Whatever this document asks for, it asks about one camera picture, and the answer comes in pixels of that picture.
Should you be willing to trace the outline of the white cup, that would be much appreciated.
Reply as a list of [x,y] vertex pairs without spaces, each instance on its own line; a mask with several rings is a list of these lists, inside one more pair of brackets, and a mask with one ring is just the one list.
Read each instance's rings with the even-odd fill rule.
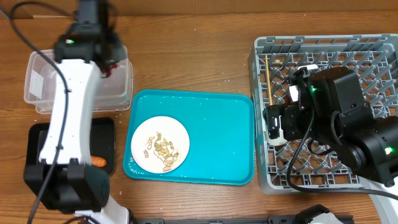
[[282,129],[281,115],[265,114],[267,131],[266,141],[273,146],[281,146],[287,142],[284,138],[284,131]]

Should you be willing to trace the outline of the pink-rimmed white bowl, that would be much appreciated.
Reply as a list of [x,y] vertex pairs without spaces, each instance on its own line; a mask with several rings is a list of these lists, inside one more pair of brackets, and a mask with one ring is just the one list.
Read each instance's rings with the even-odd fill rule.
[[298,102],[300,97],[300,92],[297,85],[289,86],[289,96],[292,102]]

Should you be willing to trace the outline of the red snack wrapper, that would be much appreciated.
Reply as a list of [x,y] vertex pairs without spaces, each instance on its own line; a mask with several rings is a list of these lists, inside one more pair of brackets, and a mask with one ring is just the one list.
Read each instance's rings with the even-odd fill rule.
[[108,78],[108,77],[110,77],[110,76],[112,75],[112,71],[113,71],[114,69],[118,68],[118,67],[119,67],[119,65],[118,65],[117,63],[115,63],[115,64],[110,65],[110,66],[107,67],[107,68],[102,69],[102,70],[101,70],[101,72],[102,72],[101,77],[102,77],[102,78]]

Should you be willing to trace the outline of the wooden chopstick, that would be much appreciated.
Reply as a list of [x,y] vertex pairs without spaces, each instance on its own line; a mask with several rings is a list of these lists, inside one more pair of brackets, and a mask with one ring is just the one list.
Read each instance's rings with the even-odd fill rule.
[[267,91],[268,91],[268,97],[269,97],[269,106],[273,105],[273,99],[272,99],[272,86],[271,86],[271,76],[269,73],[269,60],[268,56],[265,55],[265,64],[266,64],[266,79],[267,79]]

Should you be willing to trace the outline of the orange carrot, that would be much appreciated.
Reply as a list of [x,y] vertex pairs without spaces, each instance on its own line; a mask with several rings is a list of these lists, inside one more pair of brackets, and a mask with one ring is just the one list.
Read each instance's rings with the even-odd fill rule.
[[91,164],[96,167],[105,167],[107,165],[107,161],[103,157],[91,156]]

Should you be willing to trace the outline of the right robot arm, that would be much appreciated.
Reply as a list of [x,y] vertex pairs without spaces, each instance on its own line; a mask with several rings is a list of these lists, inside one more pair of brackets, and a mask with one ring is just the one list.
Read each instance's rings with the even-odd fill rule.
[[316,194],[370,195],[383,223],[397,223],[397,117],[375,118],[356,72],[346,67],[298,67],[287,77],[290,101],[263,111],[267,142],[300,140],[328,145],[340,162],[361,178],[363,188],[309,188]]

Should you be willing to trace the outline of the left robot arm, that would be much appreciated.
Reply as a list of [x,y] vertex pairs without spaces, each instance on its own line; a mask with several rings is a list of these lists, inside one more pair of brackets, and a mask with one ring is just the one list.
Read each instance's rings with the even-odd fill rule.
[[127,55],[109,22],[107,1],[80,1],[76,18],[56,41],[49,64],[57,72],[49,130],[24,180],[36,204],[90,223],[132,223],[131,211],[112,198],[108,174],[91,163],[90,131],[101,79]]

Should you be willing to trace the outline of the grey dishwasher rack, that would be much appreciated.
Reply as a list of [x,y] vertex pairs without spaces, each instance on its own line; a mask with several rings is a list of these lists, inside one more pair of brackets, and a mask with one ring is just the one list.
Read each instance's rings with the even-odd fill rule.
[[397,115],[397,35],[307,35],[259,37],[249,55],[251,95],[256,124],[259,187],[265,194],[292,194],[287,184],[289,162],[298,140],[281,146],[266,141],[262,112],[269,105],[265,55],[269,60],[273,105],[289,99],[287,77],[302,65],[347,67],[359,78],[365,101],[376,118]]

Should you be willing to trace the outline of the clear plastic storage bin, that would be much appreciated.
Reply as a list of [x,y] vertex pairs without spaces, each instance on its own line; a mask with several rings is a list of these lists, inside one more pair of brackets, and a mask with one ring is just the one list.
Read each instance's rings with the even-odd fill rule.
[[[102,78],[96,93],[94,112],[122,111],[131,107],[133,67],[128,60],[108,78]],[[24,101],[35,105],[39,114],[50,114],[53,108],[57,73],[37,52],[32,52],[27,64],[24,83]]]

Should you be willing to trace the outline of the teal serving tray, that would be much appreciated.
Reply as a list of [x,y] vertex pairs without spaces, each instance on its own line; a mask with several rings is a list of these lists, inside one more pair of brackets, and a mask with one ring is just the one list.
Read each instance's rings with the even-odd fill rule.
[[[132,146],[140,124],[158,116],[179,121],[187,130],[190,148],[180,166],[145,170],[154,165],[146,145]],[[127,132],[123,169],[133,179],[245,185],[254,175],[254,105],[244,95],[142,90],[135,97]]]

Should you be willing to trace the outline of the black plastic tray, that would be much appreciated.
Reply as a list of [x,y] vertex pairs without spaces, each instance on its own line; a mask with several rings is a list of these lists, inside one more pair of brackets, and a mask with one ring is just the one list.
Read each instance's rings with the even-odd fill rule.
[[[49,130],[48,123],[38,123],[29,130],[25,166],[30,168],[39,163],[39,154]],[[89,166],[86,168],[87,179],[103,179],[113,173],[115,167],[115,127],[111,118],[95,118],[91,123],[90,154],[103,157],[105,167]]]

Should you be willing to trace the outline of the white plate with peanut shells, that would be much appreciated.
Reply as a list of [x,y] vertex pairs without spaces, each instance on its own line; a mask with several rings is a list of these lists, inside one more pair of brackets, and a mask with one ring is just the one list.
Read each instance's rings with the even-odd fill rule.
[[180,167],[190,150],[184,125],[168,116],[155,116],[141,123],[131,138],[131,153],[137,165],[153,174]]

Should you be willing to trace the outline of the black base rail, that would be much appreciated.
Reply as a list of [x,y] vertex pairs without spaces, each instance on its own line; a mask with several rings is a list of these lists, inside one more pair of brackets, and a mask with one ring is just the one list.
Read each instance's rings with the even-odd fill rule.
[[133,224],[355,224],[351,215],[334,215],[317,204],[295,215],[270,215],[267,218],[213,218],[165,220],[163,218],[133,218]]

